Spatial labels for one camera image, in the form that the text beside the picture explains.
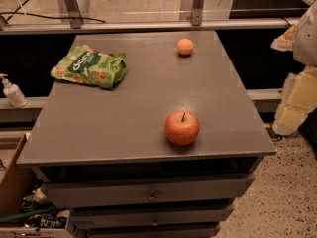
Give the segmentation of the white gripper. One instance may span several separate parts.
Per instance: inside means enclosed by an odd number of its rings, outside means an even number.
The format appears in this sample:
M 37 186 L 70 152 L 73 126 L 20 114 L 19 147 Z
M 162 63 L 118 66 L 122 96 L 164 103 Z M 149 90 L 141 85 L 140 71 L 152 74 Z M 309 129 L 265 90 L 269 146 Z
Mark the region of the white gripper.
M 290 73 L 284 82 L 273 131 L 290 135 L 317 108 L 317 1 L 270 45 L 281 52 L 292 51 L 294 59 L 306 66 L 299 74 Z

